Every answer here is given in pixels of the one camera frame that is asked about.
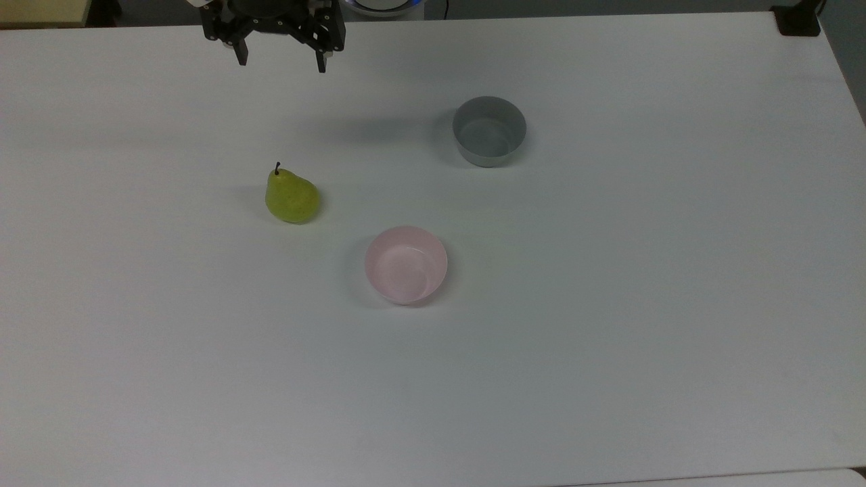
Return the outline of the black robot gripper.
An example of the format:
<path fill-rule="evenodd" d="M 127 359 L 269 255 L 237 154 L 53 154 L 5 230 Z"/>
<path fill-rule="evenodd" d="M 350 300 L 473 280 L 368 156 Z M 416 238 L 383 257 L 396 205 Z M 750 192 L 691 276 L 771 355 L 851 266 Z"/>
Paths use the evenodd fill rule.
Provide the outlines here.
<path fill-rule="evenodd" d="M 327 72 L 330 52 L 344 50 L 346 28 L 338 1 L 201 1 L 204 36 L 234 49 L 248 63 L 252 32 L 289 36 L 316 51 L 318 72 Z"/>

